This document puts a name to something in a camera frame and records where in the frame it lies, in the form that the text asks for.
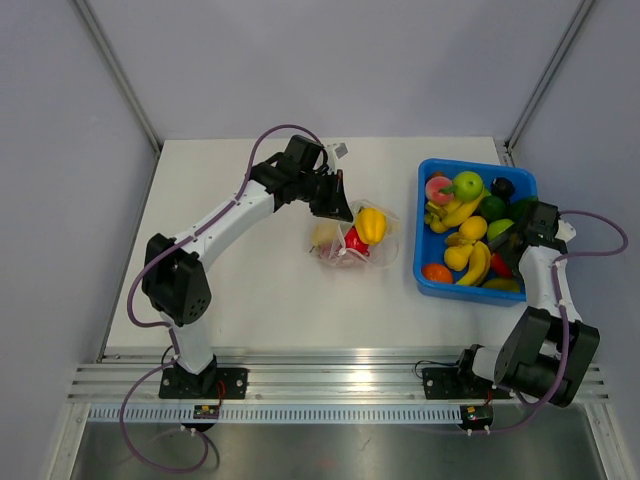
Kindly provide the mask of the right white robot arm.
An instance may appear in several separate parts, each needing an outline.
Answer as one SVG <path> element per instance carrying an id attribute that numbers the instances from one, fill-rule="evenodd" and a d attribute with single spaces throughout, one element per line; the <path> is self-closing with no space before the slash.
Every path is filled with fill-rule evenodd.
<path id="1" fill-rule="evenodd" d="M 453 374 L 463 395 L 476 396 L 491 384 L 535 398 L 533 407 L 551 403 L 564 408 L 573 401 L 600 334 L 582 322 L 573 304 L 560 230 L 558 208 L 536 201 L 490 242 L 523 281 L 527 306 L 502 347 L 474 344 L 463 351 Z"/>

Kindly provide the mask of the clear zip top bag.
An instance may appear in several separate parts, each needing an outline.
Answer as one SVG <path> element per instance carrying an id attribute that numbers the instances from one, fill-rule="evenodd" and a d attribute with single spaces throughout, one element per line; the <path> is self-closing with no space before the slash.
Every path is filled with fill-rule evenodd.
<path id="1" fill-rule="evenodd" d="M 390 267 L 400 248 L 401 220 L 368 200 L 349 203 L 351 222 L 318 220 L 311 231 L 309 254 L 334 268 Z"/>

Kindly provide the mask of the pale yellow pear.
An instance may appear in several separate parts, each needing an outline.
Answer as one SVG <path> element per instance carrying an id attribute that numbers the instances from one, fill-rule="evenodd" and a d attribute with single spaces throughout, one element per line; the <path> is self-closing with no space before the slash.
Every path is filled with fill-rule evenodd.
<path id="1" fill-rule="evenodd" d="M 319 223 L 311 235 L 313 250 L 333 251 L 342 248 L 342 232 L 337 223 Z"/>

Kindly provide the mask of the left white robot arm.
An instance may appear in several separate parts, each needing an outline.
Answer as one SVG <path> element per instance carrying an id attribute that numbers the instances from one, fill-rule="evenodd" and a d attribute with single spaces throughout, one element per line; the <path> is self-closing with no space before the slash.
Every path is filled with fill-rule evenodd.
<path id="1" fill-rule="evenodd" d="M 301 135 L 262 162 L 252 161 L 238 192 L 186 231 L 147 243 L 141 288 L 167 327 L 174 353 L 163 369 L 163 399 L 220 399 L 245 395 L 246 372 L 219 369 L 206 338 L 212 301 L 207 271 L 253 225 L 294 201 L 315 217 L 348 222 L 343 172 L 345 144 L 323 146 Z"/>

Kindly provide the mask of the red apple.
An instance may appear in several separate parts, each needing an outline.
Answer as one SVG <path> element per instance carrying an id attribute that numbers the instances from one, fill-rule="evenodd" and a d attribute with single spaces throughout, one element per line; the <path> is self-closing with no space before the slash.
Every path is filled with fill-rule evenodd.
<path id="1" fill-rule="evenodd" d="M 369 245 L 366 244 L 359 236 L 356 227 L 351 227 L 344 236 L 345 247 L 359 253 L 364 257 L 368 257 Z"/>

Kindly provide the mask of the yellow bell pepper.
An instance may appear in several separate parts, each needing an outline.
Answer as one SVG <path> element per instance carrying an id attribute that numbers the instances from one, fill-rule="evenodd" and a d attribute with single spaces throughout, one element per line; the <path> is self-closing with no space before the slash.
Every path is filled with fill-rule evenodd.
<path id="1" fill-rule="evenodd" d="M 366 207 L 358 212 L 354 226 L 366 244 L 377 245 L 386 235 L 387 218 L 380 210 Z"/>

